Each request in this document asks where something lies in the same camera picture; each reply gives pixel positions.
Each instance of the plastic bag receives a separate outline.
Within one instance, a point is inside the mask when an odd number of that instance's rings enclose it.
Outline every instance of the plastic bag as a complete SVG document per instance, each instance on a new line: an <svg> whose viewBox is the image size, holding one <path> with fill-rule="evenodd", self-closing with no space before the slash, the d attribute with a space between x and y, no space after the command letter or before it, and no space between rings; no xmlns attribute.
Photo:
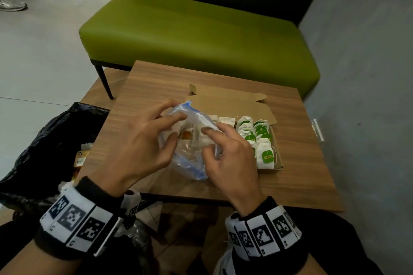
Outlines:
<svg viewBox="0 0 413 275"><path fill-rule="evenodd" d="M72 178L82 144L94 142L109 110L75 102L43 127L0 181L0 203L32 215L54 203L58 186Z"/></svg>
<svg viewBox="0 0 413 275"><path fill-rule="evenodd" d="M177 172L186 175L192 179L205 180L208 178L205 173L204 160L202 159L202 148L208 143L198 144L199 134L202 127L211 127L219 131L214 122L198 110L191 107L191 101L182 103L173 108L167 115L171 115L175 112L184 112L188 117L184 121L180 121L172 127L172 131L162 132L159 135L159 143L163 147L169 134L172 132L178 133L178 146L173 155L171 166ZM186 129L192 129L192 139L181 139L182 133ZM215 158L218 158L221 154L221 148L215 144Z"/></svg>

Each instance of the person's left hand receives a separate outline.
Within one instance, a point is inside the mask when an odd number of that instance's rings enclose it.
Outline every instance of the person's left hand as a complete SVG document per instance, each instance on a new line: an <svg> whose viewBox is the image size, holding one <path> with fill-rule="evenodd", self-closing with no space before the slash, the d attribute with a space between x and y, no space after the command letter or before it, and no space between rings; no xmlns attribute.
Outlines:
<svg viewBox="0 0 413 275"><path fill-rule="evenodd" d="M137 181L167 167L178 135L170 134L163 148L159 147L158 136L187 116L182 112L167 116L161 113L178 104L176 100L164 100L131 118L113 142L105 163L89 176L90 180L108 194L120 197Z"/></svg>

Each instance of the bench leg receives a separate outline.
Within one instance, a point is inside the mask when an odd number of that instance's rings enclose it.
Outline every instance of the bench leg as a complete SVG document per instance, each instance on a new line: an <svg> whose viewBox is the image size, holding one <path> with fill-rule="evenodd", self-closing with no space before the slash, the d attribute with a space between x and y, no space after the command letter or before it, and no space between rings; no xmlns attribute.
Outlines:
<svg viewBox="0 0 413 275"><path fill-rule="evenodd" d="M95 65L95 69L96 69L97 74L100 77L100 80L102 81L103 87L105 88L107 95L109 96L111 100L113 100L114 98L110 91L109 84L107 83L106 75L105 75L105 72L103 72L103 68L100 65Z"/></svg>

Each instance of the finger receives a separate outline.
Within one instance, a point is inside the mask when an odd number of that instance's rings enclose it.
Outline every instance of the finger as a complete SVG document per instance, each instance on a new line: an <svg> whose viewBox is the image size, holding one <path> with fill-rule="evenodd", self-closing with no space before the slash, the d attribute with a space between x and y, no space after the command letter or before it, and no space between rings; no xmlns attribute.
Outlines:
<svg viewBox="0 0 413 275"><path fill-rule="evenodd" d="M235 139L236 141L245 141L245 139L240 134L238 134L235 128L233 128L229 124L217 123L216 127L218 127L225 133L226 136L230 137L231 139Z"/></svg>
<svg viewBox="0 0 413 275"><path fill-rule="evenodd" d="M153 120L156 117L160 116L162 111L168 108L176 107L179 104L180 102L174 99L166 99L147 108L142 114L142 116L147 120Z"/></svg>
<svg viewBox="0 0 413 275"><path fill-rule="evenodd" d="M165 142L165 145L161 149L158 156L159 168L167 167L172 160L173 153L175 152L176 146L178 145L178 134L173 132L169 135Z"/></svg>
<svg viewBox="0 0 413 275"><path fill-rule="evenodd" d="M171 115L165 115L153 121L153 127L156 129L157 133L166 131L172 127L173 124L183 121L188 116L183 112L175 112Z"/></svg>
<svg viewBox="0 0 413 275"><path fill-rule="evenodd" d="M205 170L208 176L219 169L219 161L215 159L214 155L214 145L202 149L202 158L204 159Z"/></svg>
<svg viewBox="0 0 413 275"><path fill-rule="evenodd" d="M225 148L230 142L230 139L227 136L225 136L224 133L216 131L215 129L212 129L210 127L201 128L201 132L203 132L205 135L207 135L209 138L211 138L214 142L216 142L223 148Z"/></svg>

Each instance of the trash bin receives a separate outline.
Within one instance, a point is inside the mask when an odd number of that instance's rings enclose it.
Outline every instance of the trash bin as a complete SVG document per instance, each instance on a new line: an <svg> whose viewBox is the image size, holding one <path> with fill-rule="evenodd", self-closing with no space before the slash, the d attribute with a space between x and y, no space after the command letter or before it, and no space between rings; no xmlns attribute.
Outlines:
<svg viewBox="0 0 413 275"><path fill-rule="evenodd" d="M42 216L53 204L62 181L70 181L82 144L94 142L108 109L75 102L43 127L0 181L0 203Z"/></svg>

